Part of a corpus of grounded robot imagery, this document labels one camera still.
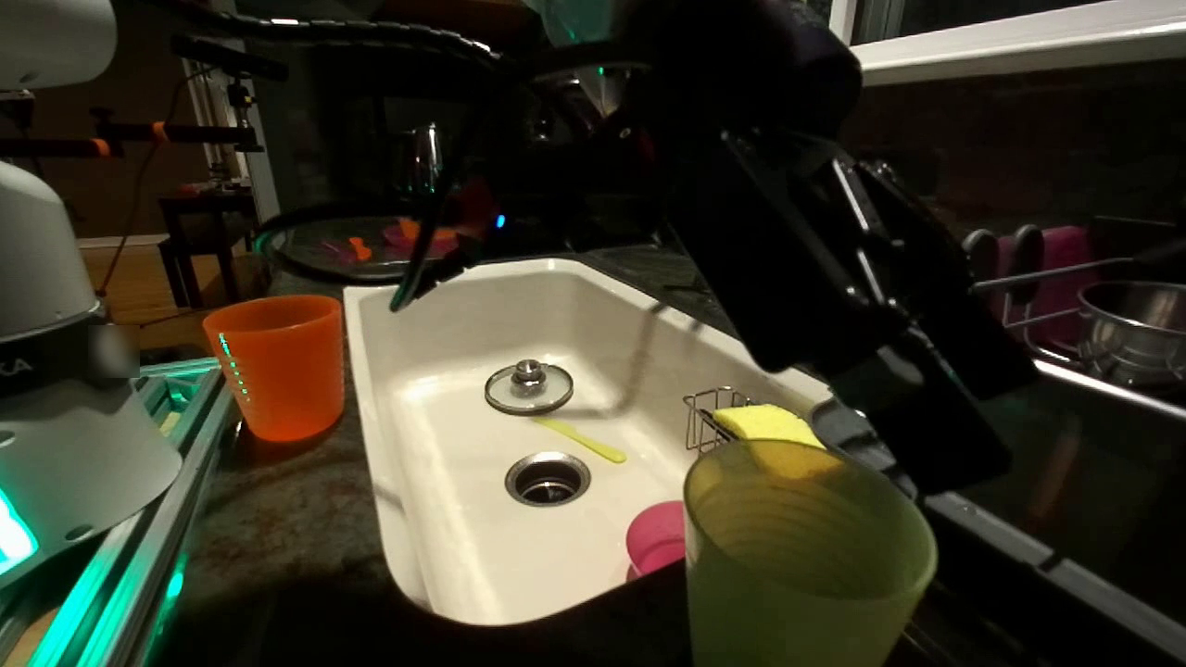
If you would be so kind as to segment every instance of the sink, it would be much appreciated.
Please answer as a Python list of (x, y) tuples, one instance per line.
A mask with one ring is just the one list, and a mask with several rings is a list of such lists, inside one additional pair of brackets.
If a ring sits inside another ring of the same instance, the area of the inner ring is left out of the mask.
[[(764, 373), (733, 337), (575, 258), (476, 266), (401, 315), (391, 298), (346, 288), (383, 551), (405, 598), (472, 628), (545, 620), (625, 581), (632, 520), (679, 502), (693, 463), (681, 398), (776, 384), (803, 415), (830, 399), (824, 382)], [(486, 382), (519, 360), (575, 378), (548, 412), (564, 429), (488, 409)], [(538, 459), (585, 468), (585, 494), (515, 502), (507, 470)]]

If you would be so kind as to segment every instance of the yellow cup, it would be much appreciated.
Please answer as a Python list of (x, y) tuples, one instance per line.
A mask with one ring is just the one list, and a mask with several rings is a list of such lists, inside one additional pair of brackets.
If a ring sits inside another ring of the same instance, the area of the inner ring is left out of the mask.
[(718, 444), (687, 473), (697, 667), (885, 664), (934, 565), (924, 513), (830, 451)]

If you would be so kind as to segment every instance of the sink drain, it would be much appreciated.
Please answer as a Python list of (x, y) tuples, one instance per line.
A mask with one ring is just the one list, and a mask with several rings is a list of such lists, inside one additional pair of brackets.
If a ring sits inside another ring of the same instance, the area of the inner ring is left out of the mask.
[(507, 494), (519, 504), (555, 509), (590, 488), (590, 468), (569, 451), (535, 451), (507, 470)]

